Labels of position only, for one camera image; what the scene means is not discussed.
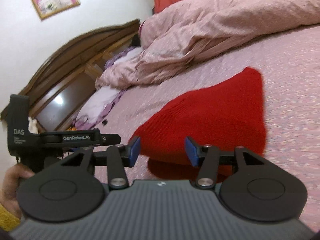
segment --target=metal screw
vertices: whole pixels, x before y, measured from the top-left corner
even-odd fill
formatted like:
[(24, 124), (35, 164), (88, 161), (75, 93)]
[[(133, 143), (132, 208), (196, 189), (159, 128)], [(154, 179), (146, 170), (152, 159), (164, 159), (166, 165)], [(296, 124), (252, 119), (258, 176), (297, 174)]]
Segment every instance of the metal screw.
[(126, 184), (126, 181), (123, 178), (115, 178), (111, 180), (110, 184), (114, 187), (121, 187)]
[(202, 178), (198, 180), (198, 184), (202, 187), (209, 187), (213, 185), (213, 180), (209, 178)]

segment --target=finger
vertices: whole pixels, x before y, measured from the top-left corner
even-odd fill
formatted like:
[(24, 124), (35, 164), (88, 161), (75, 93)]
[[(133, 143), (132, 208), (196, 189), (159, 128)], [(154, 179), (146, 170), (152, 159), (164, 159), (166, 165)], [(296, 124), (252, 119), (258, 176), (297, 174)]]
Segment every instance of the finger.
[(2, 192), (6, 198), (15, 198), (19, 186), (19, 178), (28, 179), (34, 175), (27, 166), (18, 163), (7, 170), (4, 175)]

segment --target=hand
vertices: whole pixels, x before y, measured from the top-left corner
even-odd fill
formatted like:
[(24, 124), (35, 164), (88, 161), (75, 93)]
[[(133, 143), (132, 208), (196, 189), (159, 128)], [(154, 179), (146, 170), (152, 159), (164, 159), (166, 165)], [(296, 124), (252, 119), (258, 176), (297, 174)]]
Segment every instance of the hand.
[(7, 211), (19, 219), (22, 214), (17, 201), (19, 178), (29, 179), (33, 175), (34, 172), (21, 163), (9, 168), (4, 175), (0, 203)]

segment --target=yellow sleeve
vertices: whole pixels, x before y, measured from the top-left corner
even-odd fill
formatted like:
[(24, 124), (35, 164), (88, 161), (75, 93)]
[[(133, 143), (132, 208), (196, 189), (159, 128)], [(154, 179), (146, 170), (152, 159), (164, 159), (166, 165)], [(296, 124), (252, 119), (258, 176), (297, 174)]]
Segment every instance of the yellow sleeve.
[(0, 204), (0, 227), (4, 231), (11, 231), (20, 224), (20, 220), (14, 215), (9, 213), (1, 204)]

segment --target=white wall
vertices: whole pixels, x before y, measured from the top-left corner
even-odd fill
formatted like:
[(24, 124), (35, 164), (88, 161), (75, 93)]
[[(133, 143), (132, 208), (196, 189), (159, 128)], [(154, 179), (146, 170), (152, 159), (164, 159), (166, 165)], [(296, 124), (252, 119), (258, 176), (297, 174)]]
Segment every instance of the white wall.
[[(19, 93), (41, 64), (76, 36), (151, 15), (153, 0), (80, 0), (81, 5), (41, 21), (31, 0), (0, 0), (0, 110)], [(0, 128), (0, 184), (15, 163)]]

